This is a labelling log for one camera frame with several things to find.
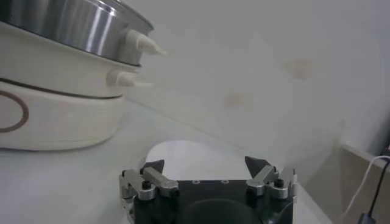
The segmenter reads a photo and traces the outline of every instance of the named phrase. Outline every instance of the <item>stainless steel pot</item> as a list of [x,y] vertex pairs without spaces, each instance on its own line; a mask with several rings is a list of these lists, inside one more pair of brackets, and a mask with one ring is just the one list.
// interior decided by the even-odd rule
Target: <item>stainless steel pot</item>
[[126,43],[127,31],[153,30],[120,0],[2,0],[0,21],[133,66],[140,65],[141,52]]

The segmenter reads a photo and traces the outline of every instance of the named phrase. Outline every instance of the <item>black cable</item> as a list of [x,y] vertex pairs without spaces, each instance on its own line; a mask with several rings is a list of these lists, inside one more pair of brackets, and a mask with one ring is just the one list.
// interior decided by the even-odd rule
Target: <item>black cable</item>
[[374,210],[375,203],[377,202],[377,198],[378,198],[380,186],[382,185],[383,177],[385,176],[386,169],[388,168],[389,164],[390,164],[390,161],[388,161],[386,163],[386,165],[384,166],[384,168],[382,170],[382,173],[380,174],[380,179],[379,179],[379,183],[378,183],[378,186],[377,186],[377,191],[375,192],[375,196],[374,196],[374,199],[372,200],[370,211],[368,212],[368,216],[370,218],[371,218],[371,215],[372,215],[372,211]]

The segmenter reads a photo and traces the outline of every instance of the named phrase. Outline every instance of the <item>white cable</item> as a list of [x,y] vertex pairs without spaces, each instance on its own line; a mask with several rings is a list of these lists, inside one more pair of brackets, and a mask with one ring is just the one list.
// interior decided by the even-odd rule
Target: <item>white cable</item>
[[363,177],[363,180],[361,181],[361,184],[360,186],[358,187],[358,189],[356,190],[355,194],[353,195],[351,201],[349,202],[349,205],[347,207],[347,209],[344,211],[344,213],[342,213],[342,215],[336,219],[336,223],[339,223],[349,212],[350,208],[352,207],[353,205],[353,202],[355,201],[356,199],[356,196],[360,193],[360,190],[363,188],[364,186],[364,183],[366,182],[366,179],[367,179],[367,176],[368,176],[368,173],[370,172],[370,169],[371,169],[371,166],[372,164],[375,162],[375,160],[377,159],[382,159],[382,158],[387,158],[387,159],[390,159],[390,156],[377,156],[377,157],[374,157],[370,164],[368,165],[368,168],[366,170],[366,174],[364,174],[364,177]]

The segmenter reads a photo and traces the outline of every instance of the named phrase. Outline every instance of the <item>metal bracket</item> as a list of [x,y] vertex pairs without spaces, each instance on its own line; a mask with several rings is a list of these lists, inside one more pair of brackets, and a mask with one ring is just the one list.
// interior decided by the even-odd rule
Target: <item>metal bracket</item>
[[138,196],[142,201],[148,201],[155,197],[155,186],[139,176],[134,170],[125,170],[119,176],[121,186],[121,198],[130,199]]
[[275,167],[266,165],[255,177],[247,180],[246,184],[256,196],[261,196],[264,195],[266,185],[276,180],[278,176],[279,173],[276,171]]
[[166,178],[153,167],[145,168],[143,170],[143,177],[156,185],[162,196],[175,198],[179,195],[179,182]]
[[271,196],[275,199],[286,199],[297,195],[298,176],[293,168],[285,168],[282,173],[271,184]]

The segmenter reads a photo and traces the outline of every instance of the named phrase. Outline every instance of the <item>white nozzle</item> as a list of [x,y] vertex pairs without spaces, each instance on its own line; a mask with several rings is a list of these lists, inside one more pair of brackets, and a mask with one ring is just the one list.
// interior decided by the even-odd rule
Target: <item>white nozzle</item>
[[107,84],[109,86],[137,86],[137,87],[152,87],[153,83],[136,81],[136,74],[125,71],[112,71],[107,76]]
[[131,43],[135,43],[136,48],[141,52],[152,55],[167,55],[167,52],[160,48],[155,41],[136,30],[128,31],[126,40]]

